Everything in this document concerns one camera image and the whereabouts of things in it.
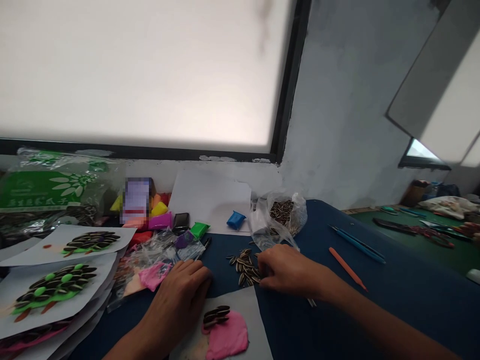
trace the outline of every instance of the black window frame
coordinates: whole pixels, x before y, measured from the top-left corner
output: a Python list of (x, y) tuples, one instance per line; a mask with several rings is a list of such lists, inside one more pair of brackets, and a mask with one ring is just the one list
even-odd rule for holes
[(414, 168), (414, 169), (432, 169), (432, 170), (452, 170), (450, 166), (445, 164), (440, 159), (432, 159), (430, 157), (408, 156), (408, 152), (415, 138), (412, 136), (408, 142), (403, 156), (401, 157), (399, 168)]
[(311, 4), (312, 0), (297, 0), (295, 4), (269, 153), (0, 138), (0, 154), (16, 155), (17, 150), (21, 147), (69, 153), (95, 149), (111, 152), (111, 155), (108, 157), (116, 159), (198, 161), (201, 160), (200, 157), (228, 157), (239, 162), (268, 161), (270, 163), (280, 164), (285, 152), (287, 130), (290, 122), (305, 37), (307, 36)]

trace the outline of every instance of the hand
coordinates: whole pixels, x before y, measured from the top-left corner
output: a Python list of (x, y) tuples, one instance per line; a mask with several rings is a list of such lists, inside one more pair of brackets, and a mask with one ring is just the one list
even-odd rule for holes
[(288, 245), (275, 245), (258, 255), (262, 288), (309, 299), (334, 302), (349, 285), (328, 267)]
[(179, 261), (133, 330), (142, 358), (163, 359), (200, 317), (212, 274), (201, 261)]

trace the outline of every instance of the frosted window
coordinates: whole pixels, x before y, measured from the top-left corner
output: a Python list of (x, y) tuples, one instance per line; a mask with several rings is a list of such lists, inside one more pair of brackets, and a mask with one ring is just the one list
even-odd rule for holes
[(293, 6), (0, 0), (0, 135), (268, 153)]

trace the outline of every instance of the table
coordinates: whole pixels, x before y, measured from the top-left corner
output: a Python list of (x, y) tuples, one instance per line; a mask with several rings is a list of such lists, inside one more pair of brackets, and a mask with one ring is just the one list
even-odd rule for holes
[(451, 268), (452, 270), (455, 270), (463, 276), (465, 276), (470, 269), (480, 269), (480, 249), (473, 246), (471, 242), (459, 240), (453, 237), (450, 241), (455, 245), (455, 249), (452, 250), (435, 245), (434, 243), (431, 243), (425, 239), (423, 236), (411, 236), (399, 231), (389, 230), (387, 228), (380, 227), (373, 222), (373, 218), (379, 218), (410, 226), (423, 225), (419, 220), (427, 220), (432, 223), (447, 226), (460, 226), (463, 224), (461, 221), (438, 216), (427, 210), (415, 209), (415, 211), (425, 214), (426, 219), (421, 217), (411, 217), (403, 213), (395, 216), (387, 214), (383, 211), (361, 212), (352, 214), (350, 216), (402, 243), (407, 248), (416, 252), (419, 256), (438, 262), (446, 267)]
[[(369, 299), (462, 358), (478, 358), (480, 286), (418, 256), (401, 243), (322, 201), (307, 201), (307, 209), (309, 221), (296, 237), (303, 254), (330, 267), (361, 291), (329, 253), (328, 248), (334, 247), (363, 280), (369, 290), (363, 294)], [(372, 261), (336, 235), (328, 224), (348, 230), (381, 252), (386, 265)], [(217, 297), (238, 289), (238, 274), (228, 265), (225, 256), (249, 247), (251, 239), (222, 234), (211, 237), (202, 260), (214, 274), (207, 296)], [(362, 329), (336, 308), (317, 301), (318, 307), (312, 309), (303, 298), (258, 286), (255, 291), (275, 360), (383, 358)], [(153, 293), (144, 290), (127, 298), (125, 304), (113, 312), (105, 313), (70, 359), (101, 359), (138, 323), (153, 297)]]

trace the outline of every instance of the window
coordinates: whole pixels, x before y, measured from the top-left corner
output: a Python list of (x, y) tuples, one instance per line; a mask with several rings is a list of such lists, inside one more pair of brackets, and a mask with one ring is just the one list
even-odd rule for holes
[(420, 141), (411, 138), (405, 153), (403, 154), (399, 168), (420, 168), (451, 170), (442, 160), (422, 145)]
[(283, 156), (311, 1), (0, 3), (0, 153)]

